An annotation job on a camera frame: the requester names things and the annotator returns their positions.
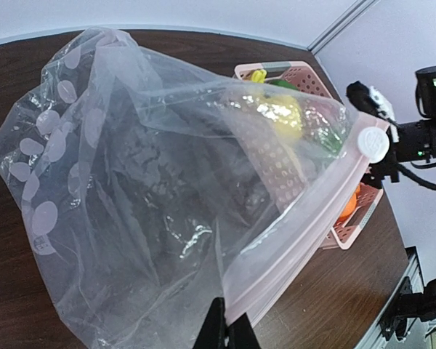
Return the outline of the clear zip top bag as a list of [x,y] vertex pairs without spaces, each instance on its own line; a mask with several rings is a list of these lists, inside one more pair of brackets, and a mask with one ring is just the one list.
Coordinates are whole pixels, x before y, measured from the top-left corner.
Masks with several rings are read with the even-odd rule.
[[[256,96],[292,95],[280,139]],[[334,226],[386,121],[91,28],[0,128],[0,175],[60,319],[89,348],[195,348],[211,302],[257,324]]]

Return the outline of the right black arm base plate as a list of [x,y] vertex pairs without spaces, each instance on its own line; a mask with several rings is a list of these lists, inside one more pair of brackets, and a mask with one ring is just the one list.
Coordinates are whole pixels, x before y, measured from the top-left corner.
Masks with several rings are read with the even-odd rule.
[[404,339],[409,318],[417,318],[422,323],[436,319],[436,279],[431,280],[422,292],[413,292],[409,276],[403,279],[379,319],[381,335],[386,340],[394,334],[399,340]]

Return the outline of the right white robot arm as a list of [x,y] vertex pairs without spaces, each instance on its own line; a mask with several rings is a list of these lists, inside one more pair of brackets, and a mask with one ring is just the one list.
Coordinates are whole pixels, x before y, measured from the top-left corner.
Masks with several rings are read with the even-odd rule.
[[361,180],[366,185],[381,189],[386,177],[398,182],[399,175],[403,175],[436,191],[436,183],[421,178],[405,166],[409,163],[414,169],[436,168],[436,65],[417,70],[415,76],[415,104],[421,119],[404,124],[395,120],[389,101],[378,89],[359,81],[349,85],[348,99],[355,108],[389,123],[389,149],[381,161],[370,164]]

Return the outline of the pink perforated plastic basket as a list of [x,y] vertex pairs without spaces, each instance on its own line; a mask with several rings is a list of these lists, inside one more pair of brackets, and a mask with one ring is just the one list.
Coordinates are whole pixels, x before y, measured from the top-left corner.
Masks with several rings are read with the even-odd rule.
[[[304,61],[244,63],[235,66],[234,77],[250,81],[252,72],[258,69],[267,71],[265,79],[267,84],[272,81],[285,81],[286,85],[291,85],[301,92],[321,97],[332,97],[318,74]],[[349,249],[368,223],[384,191],[361,183],[356,189],[356,193],[357,207],[355,211],[345,221],[336,221],[321,244],[322,249]]]

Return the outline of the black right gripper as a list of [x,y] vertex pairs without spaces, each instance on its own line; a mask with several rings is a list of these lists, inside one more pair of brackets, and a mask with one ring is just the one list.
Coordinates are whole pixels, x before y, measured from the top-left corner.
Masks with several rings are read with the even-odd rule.
[[362,177],[362,184],[369,185],[375,189],[382,189],[382,181],[389,177],[390,182],[400,181],[399,171],[397,170],[397,146],[391,145],[386,156],[376,164],[370,164],[368,170]]

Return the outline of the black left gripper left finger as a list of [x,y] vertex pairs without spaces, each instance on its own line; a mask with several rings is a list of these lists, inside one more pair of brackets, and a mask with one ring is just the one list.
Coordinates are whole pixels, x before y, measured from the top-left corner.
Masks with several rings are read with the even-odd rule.
[[225,300],[213,299],[201,330],[195,341],[195,349],[224,349],[227,325],[225,321]]

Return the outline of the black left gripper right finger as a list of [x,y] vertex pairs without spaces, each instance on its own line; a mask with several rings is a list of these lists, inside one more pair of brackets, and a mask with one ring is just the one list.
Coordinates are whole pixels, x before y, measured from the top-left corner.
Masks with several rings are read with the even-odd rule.
[[246,313],[228,327],[229,349],[261,349]]

